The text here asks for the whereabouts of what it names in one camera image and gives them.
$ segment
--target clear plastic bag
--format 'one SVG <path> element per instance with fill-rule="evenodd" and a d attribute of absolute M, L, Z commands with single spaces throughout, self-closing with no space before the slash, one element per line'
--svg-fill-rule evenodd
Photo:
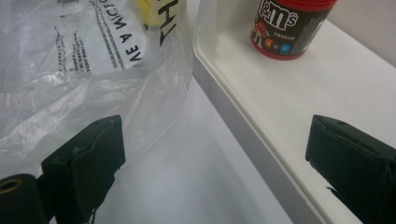
<path fill-rule="evenodd" d="M 0 3 L 0 179 L 39 176 L 51 152 L 106 116 L 122 117 L 124 166 L 172 125 L 190 84 L 191 32 L 185 1 L 154 4 L 163 22 L 145 31 L 133 0 Z"/>

